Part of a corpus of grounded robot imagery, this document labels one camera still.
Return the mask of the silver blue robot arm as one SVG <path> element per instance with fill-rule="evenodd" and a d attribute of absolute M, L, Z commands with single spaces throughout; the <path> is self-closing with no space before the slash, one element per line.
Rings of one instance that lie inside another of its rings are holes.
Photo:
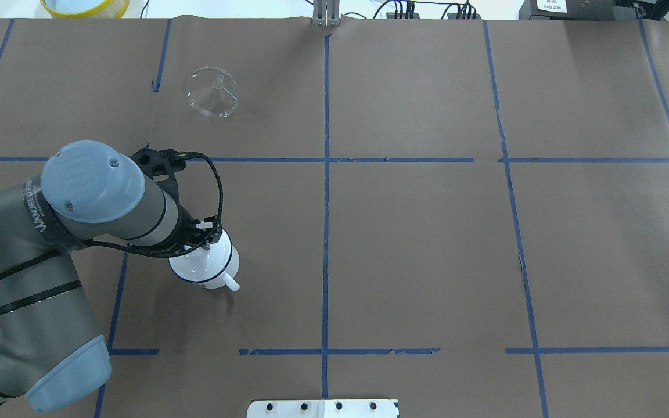
<path fill-rule="evenodd" d="M 80 401 L 112 375 L 72 254 L 110 248 L 150 258 L 217 240 L 222 206 L 202 227 L 180 204 L 175 173 L 203 153 L 143 148 L 126 156 L 82 140 L 42 172 L 0 190 L 0 406 L 24 397 L 38 413 Z"/>

